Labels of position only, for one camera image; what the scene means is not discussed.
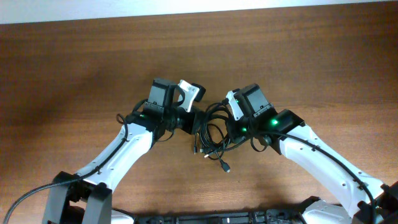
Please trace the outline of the black cable thick plug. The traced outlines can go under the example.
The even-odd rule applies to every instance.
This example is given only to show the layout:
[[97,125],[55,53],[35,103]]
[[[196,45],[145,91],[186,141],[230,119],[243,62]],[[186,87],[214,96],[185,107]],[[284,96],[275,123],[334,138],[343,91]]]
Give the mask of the black cable thick plug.
[[223,155],[231,143],[230,138],[214,123],[214,120],[224,121],[230,119],[230,112],[223,103],[213,103],[205,110],[205,118],[199,129],[199,138],[205,158],[218,161],[224,172],[229,173],[231,168],[223,160]]

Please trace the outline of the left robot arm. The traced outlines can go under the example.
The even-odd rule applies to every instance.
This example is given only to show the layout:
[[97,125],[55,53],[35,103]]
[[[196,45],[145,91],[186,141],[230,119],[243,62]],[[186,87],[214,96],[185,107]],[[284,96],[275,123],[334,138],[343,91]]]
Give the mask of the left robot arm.
[[135,223],[133,215],[115,210],[113,192],[132,165],[166,131],[193,134],[204,112],[182,101],[164,106],[144,99],[127,116],[114,140],[75,174],[60,172],[52,182],[43,223]]

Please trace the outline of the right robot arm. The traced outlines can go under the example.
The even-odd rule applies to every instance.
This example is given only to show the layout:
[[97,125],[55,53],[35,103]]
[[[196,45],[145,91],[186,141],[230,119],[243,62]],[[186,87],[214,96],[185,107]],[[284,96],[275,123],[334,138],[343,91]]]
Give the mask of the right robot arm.
[[397,223],[397,184],[387,185],[354,166],[324,143],[290,110],[276,112],[259,85],[229,91],[233,139],[257,139],[295,162],[338,200],[310,197],[299,211],[303,223]]

